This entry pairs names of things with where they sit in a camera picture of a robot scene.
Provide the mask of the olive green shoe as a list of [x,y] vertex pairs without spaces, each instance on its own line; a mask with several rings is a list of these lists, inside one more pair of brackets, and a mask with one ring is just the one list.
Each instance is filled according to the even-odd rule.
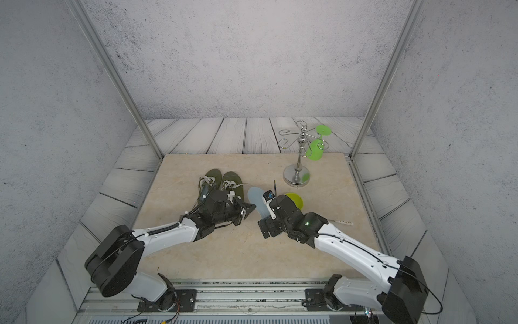
[[244,187],[240,176],[234,171],[228,171],[223,175],[222,190],[233,191],[237,198],[244,199]]
[[202,203],[209,194],[221,186],[223,175],[219,169],[209,170],[198,181],[198,202]]

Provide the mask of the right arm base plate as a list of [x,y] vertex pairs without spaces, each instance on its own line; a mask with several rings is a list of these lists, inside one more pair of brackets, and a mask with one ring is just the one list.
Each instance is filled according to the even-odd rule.
[[305,290],[305,299],[301,305],[308,311],[332,311],[332,312],[360,312],[363,307],[359,305],[330,306],[325,300],[323,289],[309,288]]

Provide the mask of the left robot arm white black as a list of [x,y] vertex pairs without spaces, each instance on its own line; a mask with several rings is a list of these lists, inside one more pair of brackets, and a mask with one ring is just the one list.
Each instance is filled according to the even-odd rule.
[[217,228],[238,226],[256,206],[233,191],[215,190],[177,222],[153,228],[114,228],[86,259],[84,267],[103,297],[131,294],[140,301],[139,311],[179,312],[180,298],[163,274],[138,271],[141,260],[178,244],[202,240]]

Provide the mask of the grey-blue insole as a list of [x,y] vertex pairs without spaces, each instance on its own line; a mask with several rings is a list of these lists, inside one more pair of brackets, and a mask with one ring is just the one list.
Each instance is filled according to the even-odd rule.
[[251,187],[248,190],[248,200],[251,204],[256,205],[256,211],[262,219],[270,217],[268,207],[264,202],[263,195],[265,191],[259,187]]

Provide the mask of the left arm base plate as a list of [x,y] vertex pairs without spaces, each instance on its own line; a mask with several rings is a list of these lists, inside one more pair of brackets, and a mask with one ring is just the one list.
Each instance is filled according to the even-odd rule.
[[142,299],[137,307],[140,313],[192,313],[196,303],[197,290],[167,290],[157,301]]

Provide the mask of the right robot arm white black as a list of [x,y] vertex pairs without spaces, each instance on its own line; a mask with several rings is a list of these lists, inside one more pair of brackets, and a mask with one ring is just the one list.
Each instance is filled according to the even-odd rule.
[[419,263],[385,255],[344,234],[317,213],[302,213],[286,195],[267,191],[262,197],[269,216],[260,220],[265,238],[284,232],[289,238],[329,253],[359,271],[370,283],[362,284],[333,275],[322,290],[317,306],[341,311],[365,306],[382,311],[394,323],[417,323],[432,291]]

